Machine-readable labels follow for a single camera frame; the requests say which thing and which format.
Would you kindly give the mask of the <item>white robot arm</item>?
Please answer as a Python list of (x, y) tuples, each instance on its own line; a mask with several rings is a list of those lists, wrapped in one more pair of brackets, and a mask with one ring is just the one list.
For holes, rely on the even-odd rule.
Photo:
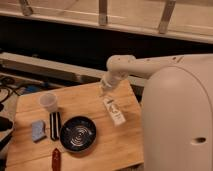
[(213, 53), (137, 59), (113, 55), (101, 89), (145, 78), (144, 171), (213, 171)]

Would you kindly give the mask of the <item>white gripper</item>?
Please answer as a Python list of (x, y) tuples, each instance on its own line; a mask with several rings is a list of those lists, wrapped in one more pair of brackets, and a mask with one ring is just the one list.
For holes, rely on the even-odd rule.
[(99, 92), (99, 97), (103, 98), (107, 95), (108, 91), (115, 89), (120, 83), (120, 79), (116, 76), (111, 75), (110, 73), (106, 73), (101, 81), (101, 88)]

